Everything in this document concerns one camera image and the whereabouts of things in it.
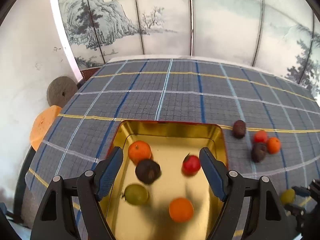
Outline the green tomato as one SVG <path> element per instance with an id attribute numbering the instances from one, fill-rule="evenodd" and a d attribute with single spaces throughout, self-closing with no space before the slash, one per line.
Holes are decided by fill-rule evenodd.
<path id="1" fill-rule="evenodd" d="M 290 188 L 282 192 L 279 198 L 283 206 L 285 206 L 286 204 L 292 204 L 295 202 L 296 193 L 294 189 Z"/>
<path id="2" fill-rule="evenodd" d="M 140 184 L 128 185 L 122 197 L 131 205 L 144 205 L 149 198 L 148 190 Z"/>

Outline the orange tangerine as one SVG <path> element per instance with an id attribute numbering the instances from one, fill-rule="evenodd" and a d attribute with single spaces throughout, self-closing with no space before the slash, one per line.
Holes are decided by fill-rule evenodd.
<path id="1" fill-rule="evenodd" d="M 184 223 L 192 219 L 194 207 L 187 198 L 176 198 L 169 204 L 170 218 L 177 223 Z"/>
<path id="2" fill-rule="evenodd" d="M 144 141 L 135 141 L 128 148 L 128 156 L 135 165 L 138 165 L 141 160 L 151 159 L 151 147 Z"/>
<path id="3" fill-rule="evenodd" d="M 281 149 L 281 141 L 277 137 L 270 137 L 266 146 L 269 154 L 276 154 Z"/>

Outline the dark purple wrinkled fruit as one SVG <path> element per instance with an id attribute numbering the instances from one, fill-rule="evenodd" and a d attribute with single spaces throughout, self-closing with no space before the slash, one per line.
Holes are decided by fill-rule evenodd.
<path id="1" fill-rule="evenodd" d="M 255 163 L 260 163 L 263 161 L 267 154 L 267 146 L 263 142 L 256 142 L 253 144 L 251 150 L 251 158 Z"/>

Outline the green tomato in tray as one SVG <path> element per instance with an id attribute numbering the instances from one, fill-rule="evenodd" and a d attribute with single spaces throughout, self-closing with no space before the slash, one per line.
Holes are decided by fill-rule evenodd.
<path id="1" fill-rule="evenodd" d="M 128 185 L 122 197 L 131 205 L 144 205 L 149 198 L 148 190 L 140 184 Z"/>

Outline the dark purple fruit in tray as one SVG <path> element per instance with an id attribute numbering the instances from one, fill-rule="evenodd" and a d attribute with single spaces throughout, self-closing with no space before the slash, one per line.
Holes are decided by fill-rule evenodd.
<path id="1" fill-rule="evenodd" d="M 135 174 L 141 182 L 151 185 L 161 176 L 161 167 L 151 159 L 143 159 L 137 164 Z"/>

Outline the gold rectangular tin tray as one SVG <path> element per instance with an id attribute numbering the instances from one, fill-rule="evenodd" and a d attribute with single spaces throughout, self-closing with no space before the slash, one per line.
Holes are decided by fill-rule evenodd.
<path id="1" fill-rule="evenodd" d="M 160 165 L 161 176 L 146 187 L 148 202 L 129 204 L 125 188 L 139 182 L 135 165 L 124 155 L 123 163 L 108 196 L 100 202 L 105 219 L 116 239 L 206 239 L 222 208 L 203 171 L 187 177 L 182 173 L 186 155 L 199 155 L 207 147 L 213 156 L 227 162 L 225 140 L 220 126 L 173 121 L 126 120 L 119 124 L 112 147 L 124 152 L 141 140 L 150 145 L 153 160 Z M 187 198 L 194 207 L 193 217 L 184 223 L 170 218 L 169 204 L 178 197 Z"/>

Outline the small red tomato on cloth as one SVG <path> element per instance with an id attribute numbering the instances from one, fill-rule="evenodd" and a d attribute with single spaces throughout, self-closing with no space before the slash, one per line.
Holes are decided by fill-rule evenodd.
<path id="1" fill-rule="evenodd" d="M 268 135 L 267 132 L 265 130 L 259 130 L 257 132 L 255 132 L 255 134 L 253 135 L 253 142 L 256 143 L 267 143 L 268 140 Z"/>

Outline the blue plaid tablecloth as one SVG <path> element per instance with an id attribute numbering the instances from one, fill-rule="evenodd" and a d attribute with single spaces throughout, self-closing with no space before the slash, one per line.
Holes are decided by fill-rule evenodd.
<path id="1" fill-rule="evenodd" d="M 230 64 L 126 60 L 100 68 L 62 109 L 25 177 L 34 198 L 55 174 L 79 175 L 101 159 L 123 119 L 218 124 L 231 166 L 248 176 L 268 174 L 277 191 L 319 178 L 319 106 L 306 88 Z M 249 135 L 260 128 L 278 137 L 281 151 L 251 165 L 248 139 L 231 135 L 238 119 Z"/>

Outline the orange plastic stool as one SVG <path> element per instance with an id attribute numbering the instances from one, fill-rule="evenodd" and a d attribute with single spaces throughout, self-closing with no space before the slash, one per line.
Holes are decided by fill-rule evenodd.
<path id="1" fill-rule="evenodd" d="M 38 150 L 44 136 L 61 112 L 61 109 L 60 106 L 52 105 L 41 112 L 35 119 L 29 136 L 30 144 L 35 151 Z"/>

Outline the dark purple fruit far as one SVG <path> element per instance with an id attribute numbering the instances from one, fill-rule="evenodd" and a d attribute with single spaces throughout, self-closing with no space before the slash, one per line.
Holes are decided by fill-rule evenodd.
<path id="1" fill-rule="evenodd" d="M 237 139 L 242 139 L 246 135 L 246 123 L 242 120 L 237 120 L 232 128 L 233 136 Z"/>

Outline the round grey millstone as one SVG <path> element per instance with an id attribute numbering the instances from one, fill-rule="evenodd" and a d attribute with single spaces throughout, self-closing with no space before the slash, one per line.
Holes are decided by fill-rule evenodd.
<path id="1" fill-rule="evenodd" d="M 47 88 L 48 105 L 63 108 L 77 91 L 78 87 L 70 77 L 58 77 Z"/>

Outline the painted landscape folding screen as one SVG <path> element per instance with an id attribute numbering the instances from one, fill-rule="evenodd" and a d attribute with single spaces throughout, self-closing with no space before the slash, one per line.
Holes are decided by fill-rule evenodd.
<path id="1" fill-rule="evenodd" d="M 129 55 L 258 67 L 319 98 L 319 20 L 306 0 L 58 0 L 80 69 Z"/>

